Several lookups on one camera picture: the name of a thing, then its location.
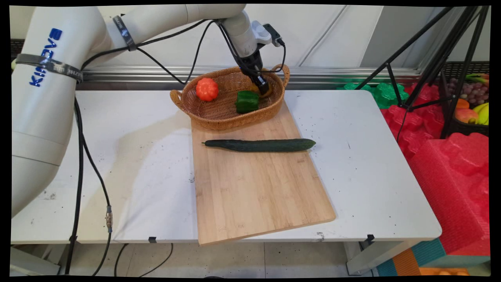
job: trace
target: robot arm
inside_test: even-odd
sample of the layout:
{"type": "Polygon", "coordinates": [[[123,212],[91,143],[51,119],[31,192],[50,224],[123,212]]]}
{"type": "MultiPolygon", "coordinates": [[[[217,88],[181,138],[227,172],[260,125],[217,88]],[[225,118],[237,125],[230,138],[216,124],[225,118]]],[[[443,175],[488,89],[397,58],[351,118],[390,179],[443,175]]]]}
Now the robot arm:
{"type": "MultiPolygon", "coordinates": [[[[201,19],[223,22],[236,52],[249,69],[263,67],[259,48],[272,41],[245,4],[142,6],[122,21],[139,44],[170,29],[201,19]]],[[[96,53],[127,46],[114,22],[104,22],[96,7],[37,7],[23,54],[38,55],[80,69],[96,53]]],[[[94,65],[117,56],[101,57],[94,65]]],[[[268,83],[245,73],[262,93],[268,83]]],[[[44,68],[18,64],[12,73],[12,210],[14,217],[53,180],[66,152],[73,124],[76,80],[44,68]]]]}

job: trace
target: tiled floor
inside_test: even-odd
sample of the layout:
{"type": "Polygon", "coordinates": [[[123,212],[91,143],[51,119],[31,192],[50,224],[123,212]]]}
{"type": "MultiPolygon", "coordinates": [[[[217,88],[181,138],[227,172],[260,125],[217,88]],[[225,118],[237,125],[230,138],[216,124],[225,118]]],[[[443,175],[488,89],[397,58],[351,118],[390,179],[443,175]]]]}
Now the tiled floor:
{"type": "MultiPolygon", "coordinates": [[[[100,276],[113,276],[122,244],[112,244],[100,276]]],[[[78,244],[70,274],[91,275],[103,255],[103,244],[78,244]]],[[[120,257],[117,275],[137,277],[159,265],[170,244],[129,244],[120,257]]],[[[224,278],[347,277],[343,243],[225,243],[199,247],[174,244],[169,260],[146,277],[219,276],[224,278]]],[[[372,276],[371,272],[363,276],[372,276]]]]}

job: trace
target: fruit basket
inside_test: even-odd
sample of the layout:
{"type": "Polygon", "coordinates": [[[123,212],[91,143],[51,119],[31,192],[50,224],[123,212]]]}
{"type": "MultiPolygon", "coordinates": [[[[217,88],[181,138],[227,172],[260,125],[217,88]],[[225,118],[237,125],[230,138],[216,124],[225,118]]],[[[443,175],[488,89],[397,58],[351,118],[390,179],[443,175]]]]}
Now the fruit basket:
{"type": "MultiPolygon", "coordinates": [[[[272,70],[277,70],[280,66],[281,64],[275,66],[272,70]]],[[[290,71],[286,65],[283,66],[282,71],[284,81],[275,73],[263,73],[272,89],[272,93],[260,99],[258,110],[244,114],[236,112],[235,101],[237,93],[249,90],[252,82],[242,74],[239,67],[200,75],[188,83],[182,93],[172,90],[170,98],[180,110],[191,117],[192,122],[194,121],[208,129],[224,130],[271,118],[279,112],[284,100],[285,87],[290,77],[290,71]],[[202,101],[196,96],[196,85],[204,77],[212,78],[219,88],[217,98],[210,102],[202,101]]]]}
{"type": "MultiPolygon", "coordinates": [[[[447,84],[451,81],[452,78],[458,79],[461,73],[461,69],[463,67],[463,62],[447,62],[444,64],[440,76],[439,76],[439,84],[438,90],[440,93],[440,98],[450,97],[452,93],[450,93],[447,84]]],[[[468,67],[467,74],[470,73],[489,73],[489,62],[471,62],[468,67]]],[[[450,107],[451,102],[445,101],[442,102],[442,111],[444,114],[444,118],[447,117],[447,114],[455,109],[450,107]]],[[[485,136],[489,136],[489,126],[483,124],[468,124],[457,120],[454,116],[452,117],[452,121],[450,123],[449,128],[444,128],[446,130],[446,136],[451,135],[454,132],[459,132],[464,135],[470,135],[473,132],[481,133],[485,136]]]]}

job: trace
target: cable tie strap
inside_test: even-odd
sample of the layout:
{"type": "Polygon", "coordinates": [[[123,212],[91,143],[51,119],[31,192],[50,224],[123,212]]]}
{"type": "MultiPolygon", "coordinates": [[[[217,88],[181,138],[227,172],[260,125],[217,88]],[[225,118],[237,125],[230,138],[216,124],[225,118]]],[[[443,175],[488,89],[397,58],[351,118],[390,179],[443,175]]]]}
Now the cable tie strap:
{"type": "Polygon", "coordinates": [[[44,56],[31,55],[31,54],[18,54],[16,58],[16,64],[35,66],[37,67],[37,71],[41,72],[40,76],[42,77],[45,76],[45,74],[43,74],[45,73],[45,71],[42,70],[43,68],[50,72],[64,74],[71,78],[75,78],[78,83],[82,83],[82,81],[84,80],[82,72],[76,67],[70,66],[68,64],[44,56]]]}
{"type": "Polygon", "coordinates": [[[120,16],[116,16],[113,18],[113,22],[118,27],[120,34],[122,35],[123,39],[125,40],[125,44],[127,44],[127,46],[129,47],[129,51],[137,50],[136,44],[134,43],[132,36],[130,36],[129,31],[125,27],[125,24],[122,21],[122,18],[120,16]]]}

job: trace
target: orange tomato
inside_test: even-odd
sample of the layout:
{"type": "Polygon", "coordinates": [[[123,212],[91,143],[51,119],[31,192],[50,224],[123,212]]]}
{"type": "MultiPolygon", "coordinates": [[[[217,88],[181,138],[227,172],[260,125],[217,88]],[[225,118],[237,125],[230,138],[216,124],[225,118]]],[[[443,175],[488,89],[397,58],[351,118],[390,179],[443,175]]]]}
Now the orange tomato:
{"type": "Polygon", "coordinates": [[[469,109],[469,103],[465,99],[458,99],[456,109],[469,109]]]}
{"type": "Polygon", "coordinates": [[[196,84],[196,95],[200,100],[210,102],[217,97],[219,89],[217,88],[217,83],[208,77],[200,79],[196,84]]]}

